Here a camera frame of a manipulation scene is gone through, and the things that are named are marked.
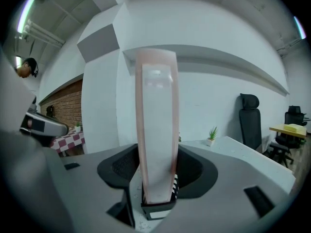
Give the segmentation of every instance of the ceiling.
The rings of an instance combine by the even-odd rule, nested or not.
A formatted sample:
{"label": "ceiling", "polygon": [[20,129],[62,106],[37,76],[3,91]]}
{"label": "ceiling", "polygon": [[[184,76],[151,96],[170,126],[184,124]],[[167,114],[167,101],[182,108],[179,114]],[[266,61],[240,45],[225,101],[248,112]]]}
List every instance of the ceiling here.
{"label": "ceiling", "polygon": [[[106,0],[105,2],[106,9],[115,5],[117,5],[115,0]],[[17,34],[16,28],[22,8],[23,5],[16,11],[16,16],[11,25],[12,28],[8,33],[3,48],[7,56],[19,55],[22,58],[35,58],[40,68],[39,73],[42,74],[59,49],[31,36],[27,40],[18,40],[18,49],[16,48],[14,38]],[[27,18],[66,41],[83,23],[89,21],[99,12],[100,9],[93,0],[35,0]],[[31,54],[29,54],[33,42],[34,46]]]}
{"label": "ceiling", "polygon": [[[293,15],[281,0],[207,1],[223,6],[252,24],[278,50],[280,56],[286,55],[288,47],[299,40]],[[28,18],[61,39],[67,40],[94,15],[117,4],[116,0],[101,0],[101,9],[99,9],[96,2],[93,0],[35,0]],[[18,50],[14,47],[14,38],[22,7],[16,12],[3,49],[8,56],[12,56],[14,63],[16,55],[24,58],[29,57],[31,44],[34,42],[30,56],[37,60],[42,74],[45,66],[59,49],[31,37],[27,41],[19,40]]]}
{"label": "ceiling", "polygon": [[293,15],[281,0],[208,0],[252,24],[279,54],[299,39]]}

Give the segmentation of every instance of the desk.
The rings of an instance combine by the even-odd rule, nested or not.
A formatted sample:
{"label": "desk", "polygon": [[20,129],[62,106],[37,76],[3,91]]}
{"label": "desk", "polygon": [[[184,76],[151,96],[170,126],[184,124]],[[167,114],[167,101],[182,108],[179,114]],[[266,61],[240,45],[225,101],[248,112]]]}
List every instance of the desk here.
{"label": "desk", "polygon": [[290,193],[296,178],[292,171],[244,144],[223,136],[215,139],[215,143],[209,147],[205,140],[181,142],[180,145],[191,146],[227,156],[231,156],[247,162],[259,172],[278,184],[286,193]]}
{"label": "desk", "polygon": [[274,127],[270,127],[269,130],[288,134],[288,135],[292,135],[292,136],[296,136],[296,137],[303,138],[303,139],[306,138],[307,129],[305,127],[302,127],[300,131],[293,132],[293,131],[285,130],[284,125],[286,125],[286,124],[284,124],[284,123],[278,124]]}

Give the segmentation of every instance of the ceiling light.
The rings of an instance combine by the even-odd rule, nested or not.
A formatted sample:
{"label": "ceiling light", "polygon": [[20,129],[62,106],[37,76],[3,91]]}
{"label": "ceiling light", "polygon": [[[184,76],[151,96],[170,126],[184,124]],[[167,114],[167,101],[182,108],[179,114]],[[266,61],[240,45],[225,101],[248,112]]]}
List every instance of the ceiling light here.
{"label": "ceiling light", "polygon": [[18,27],[17,27],[17,31],[19,33],[23,33],[25,21],[27,19],[27,15],[28,15],[28,13],[30,11],[30,8],[31,8],[33,2],[34,2],[34,0],[27,0],[26,1],[25,7],[23,9],[23,12],[20,15],[20,19],[19,19],[19,23],[18,23]]}
{"label": "ceiling light", "polygon": [[21,58],[16,56],[16,66],[21,66]]}
{"label": "ceiling light", "polygon": [[298,28],[298,31],[299,31],[299,34],[300,34],[300,38],[301,38],[301,39],[306,38],[306,33],[305,33],[305,31],[303,30],[303,27],[301,26],[299,20],[297,19],[297,17],[294,17],[294,19],[295,19],[295,22],[296,22],[296,24],[297,24],[297,28]]}

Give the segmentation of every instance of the small succulent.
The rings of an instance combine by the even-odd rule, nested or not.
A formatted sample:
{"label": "small succulent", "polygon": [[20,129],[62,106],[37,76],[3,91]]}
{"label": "small succulent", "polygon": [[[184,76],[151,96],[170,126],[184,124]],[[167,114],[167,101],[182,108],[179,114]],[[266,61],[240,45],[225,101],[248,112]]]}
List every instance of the small succulent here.
{"label": "small succulent", "polygon": [[216,135],[217,135],[217,127],[214,127],[209,131],[209,138],[208,139],[213,141],[213,140],[215,140]]}

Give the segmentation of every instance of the checkered tablecloth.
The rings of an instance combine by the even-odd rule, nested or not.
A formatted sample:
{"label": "checkered tablecloth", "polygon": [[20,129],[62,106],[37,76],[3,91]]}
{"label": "checkered tablecloth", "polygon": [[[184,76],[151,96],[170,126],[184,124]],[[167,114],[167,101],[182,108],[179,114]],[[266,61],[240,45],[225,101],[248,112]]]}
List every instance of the checkered tablecloth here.
{"label": "checkered tablecloth", "polygon": [[85,140],[83,131],[76,133],[73,128],[69,128],[68,134],[56,137],[52,141],[50,148],[55,149],[58,153],[60,153],[84,143]]}

